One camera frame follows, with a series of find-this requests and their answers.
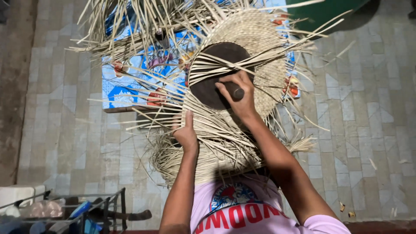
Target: round wooden block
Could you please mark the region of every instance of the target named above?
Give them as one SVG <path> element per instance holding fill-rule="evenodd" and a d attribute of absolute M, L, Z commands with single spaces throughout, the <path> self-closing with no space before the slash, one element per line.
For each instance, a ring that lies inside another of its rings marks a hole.
<path fill-rule="evenodd" d="M 250 58 L 250 54 L 241 46 L 232 43 L 232 42 L 221 42 L 217 44 L 213 44 L 207 48 L 205 48 L 203 51 L 205 54 L 209 54 L 215 57 L 218 57 L 220 59 L 224 59 L 226 61 L 237 63 L 244 59 Z M 196 61 L 206 61 L 206 62 L 212 62 L 207 61 L 204 59 L 197 58 Z M 250 71 L 254 72 L 254 67 L 247 68 Z M 206 70 L 197 70 L 198 72 L 208 72 L 209 69 Z M 211 107 L 215 110 L 225 110 L 230 109 L 231 106 L 225 99 L 225 97 L 220 93 L 220 91 L 215 86 L 215 83 L 218 82 L 218 80 L 221 77 L 235 74 L 238 72 L 238 70 L 234 70 L 231 72 L 228 72 L 226 74 L 221 74 L 217 76 L 213 76 L 207 79 L 204 79 L 203 81 L 200 81 L 196 84 L 193 84 L 191 88 L 191 92 L 193 95 L 195 95 L 198 100 L 200 100 L 203 104 Z M 250 77 L 251 82 L 253 82 L 254 75 L 248 74 Z"/>

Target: green container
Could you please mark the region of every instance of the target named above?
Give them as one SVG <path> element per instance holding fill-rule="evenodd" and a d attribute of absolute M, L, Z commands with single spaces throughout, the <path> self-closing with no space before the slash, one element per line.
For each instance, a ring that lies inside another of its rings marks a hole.
<path fill-rule="evenodd" d="M 287 5 L 306 2 L 307 0 L 286 0 Z M 308 20 L 296 23 L 296 28 L 312 32 L 332 18 L 349 10 L 356 11 L 369 0 L 325 0 L 324 2 L 306 5 L 303 7 L 288 8 L 291 19 Z"/>

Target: pink t-shirt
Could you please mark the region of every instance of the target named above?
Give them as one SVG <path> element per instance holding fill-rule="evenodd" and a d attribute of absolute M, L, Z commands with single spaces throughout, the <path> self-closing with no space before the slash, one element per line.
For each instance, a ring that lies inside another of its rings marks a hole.
<path fill-rule="evenodd" d="M 267 178 L 248 175 L 195 187 L 191 231 L 195 234 L 351 234 L 337 219 L 314 215 L 303 226 L 282 212 L 282 198 Z"/>

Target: concrete floor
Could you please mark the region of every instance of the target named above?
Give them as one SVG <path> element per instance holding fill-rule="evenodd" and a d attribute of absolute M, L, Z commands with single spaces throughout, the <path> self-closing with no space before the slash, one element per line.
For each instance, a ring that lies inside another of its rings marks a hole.
<path fill-rule="evenodd" d="M 126 187 L 127 212 L 153 213 L 129 227 L 157 229 L 168 190 L 149 168 L 145 132 L 112 124 L 134 119 L 133 113 L 106 114 L 101 103 L 86 100 L 101 98 L 101 70 L 88 54 L 64 50 L 84 35 L 76 25 L 84 5 L 39 0 L 18 183 L 43 183 L 58 194 Z M 409 9 L 407 0 L 383 0 L 369 23 L 316 41 L 332 57 L 356 41 L 340 58 L 326 66 L 307 58 L 316 83 L 302 80 L 310 94 L 301 102 L 305 114 L 330 131 L 300 125 L 318 139 L 314 153 L 298 158 L 343 221 L 416 217 L 416 27 Z M 357 217 L 349 218 L 349 211 Z M 285 213 L 292 216 L 288 204 Z"/>

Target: woman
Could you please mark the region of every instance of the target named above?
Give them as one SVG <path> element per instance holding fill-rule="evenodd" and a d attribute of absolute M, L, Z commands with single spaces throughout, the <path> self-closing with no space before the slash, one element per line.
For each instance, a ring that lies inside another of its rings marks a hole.
<path fill-rule="evenodd" d="M 298 161 L 261 120 L 254 108 L 254 86 L 247 74 L 240 71 L 220 79 L 227 81 L 245 91 L 242 100 L 234 102 L 222 83 L 215 85 L 254 136 L 300 225 L 283 214 L 277 187 L 266 177 L 251 175 L 251 179 L 234 178 L 226 184 L 209 182 L 194 186 L 198 142 L 193 114 L 188 111 L 185 127 L 173 134 L 183 147 L 183 158 L 166 200 L 159 233 L 350 234 L 312 186 Z"/>

